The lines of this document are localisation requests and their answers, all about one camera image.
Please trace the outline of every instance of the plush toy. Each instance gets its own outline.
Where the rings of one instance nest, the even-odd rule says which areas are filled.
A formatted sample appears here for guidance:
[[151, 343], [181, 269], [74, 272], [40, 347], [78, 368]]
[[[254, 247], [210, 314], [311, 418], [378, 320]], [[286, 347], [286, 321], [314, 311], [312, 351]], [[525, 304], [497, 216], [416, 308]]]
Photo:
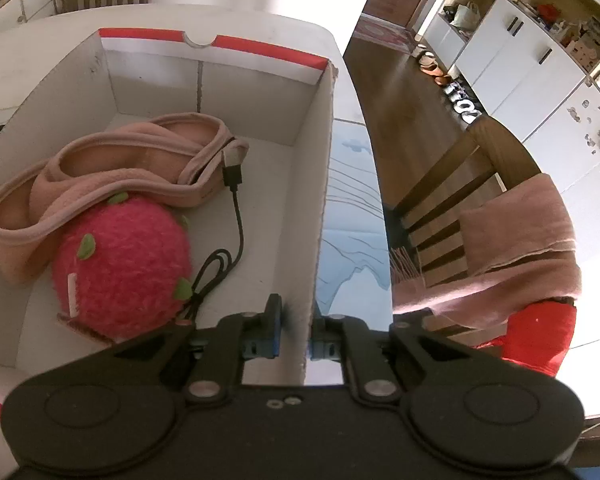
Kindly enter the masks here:
[[190, 297], [186, 229], [126, 192], [73, 220], [52, 264], [65, 317], [117, 341], [158, 328]]

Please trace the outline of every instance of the white tag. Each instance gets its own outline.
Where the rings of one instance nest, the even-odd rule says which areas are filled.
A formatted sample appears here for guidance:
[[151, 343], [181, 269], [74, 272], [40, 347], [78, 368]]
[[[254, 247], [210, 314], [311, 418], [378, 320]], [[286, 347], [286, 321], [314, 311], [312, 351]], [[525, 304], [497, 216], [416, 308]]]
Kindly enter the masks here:
[[72, 272], [66, 277], [66, 285], [69, 294], [69, 316], [76, 317], [78, 315], [78, 302], [75, 297], [75, 285], [78, 280], [78, 274]]

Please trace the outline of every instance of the white bag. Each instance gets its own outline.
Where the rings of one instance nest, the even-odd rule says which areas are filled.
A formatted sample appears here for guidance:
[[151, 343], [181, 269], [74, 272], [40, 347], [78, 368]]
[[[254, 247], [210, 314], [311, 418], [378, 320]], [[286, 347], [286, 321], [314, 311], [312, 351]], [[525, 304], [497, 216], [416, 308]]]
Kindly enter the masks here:
[[478, 28], [479, 23], [480, 10], [475, 3], [469, 2], [466, 6], [458, 5], [456, 16], [451, 22], [451, 25], [457, 28], [463, 28], [464, 30], [475, 30]]

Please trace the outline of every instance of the brown floor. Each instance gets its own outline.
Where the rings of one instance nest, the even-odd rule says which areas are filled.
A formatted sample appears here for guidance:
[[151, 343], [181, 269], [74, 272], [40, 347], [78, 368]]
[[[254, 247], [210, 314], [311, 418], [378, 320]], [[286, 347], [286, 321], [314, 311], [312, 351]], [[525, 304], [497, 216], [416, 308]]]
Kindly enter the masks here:
[[[358, 92], [376, 159], [382, 200], [395, 206], [462, 134], [464, 123], [433, 79], [413, 57], [352, 38], [344, 55]], [[484, 170], [472, 156], [445, 183], [407, 216], [412, 223]], [[450, 224], [458, 210], [475, 207], [501, 193], [495, 177], [449, 213], [411, 235], [414, 244]], [[420, 255], [426, 264], [461, 244], [459, 235]], [[466, 269], [464, 259], [431, 271], [436, 283]]]

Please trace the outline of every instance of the felt leaf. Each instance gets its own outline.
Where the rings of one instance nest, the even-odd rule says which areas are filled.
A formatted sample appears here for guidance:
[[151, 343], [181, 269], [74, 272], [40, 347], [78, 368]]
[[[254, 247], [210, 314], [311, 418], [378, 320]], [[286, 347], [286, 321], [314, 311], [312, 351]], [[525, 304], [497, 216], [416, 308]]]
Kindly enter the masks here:
[[173, 299], [187, 301], [192, 295], [191, 282], [185, 278], [178, 278], [176, 289], [173, 291]]
[[126, 191], [116, 193], [114, 196], [107, 200], [107, 204], [119, 204], [120, 202], [124, 202], [127, 198], [129, 198], [129, 193]]
[[96, 239], [93, 237], [91, 233], [87, 233], [82, 237], [82, 241], [80, 242], [80, 247], [78, 247], [78, 259], [87, 260], [93, 256], [93, 253], [96, 251]]
[[189, 219], [184, 216], [184, 215], [180, 215], [176, 221], [178, 222], [178, 224], [180, 224], [180, 227], [182, 227], [185, 231], [189, 230]]

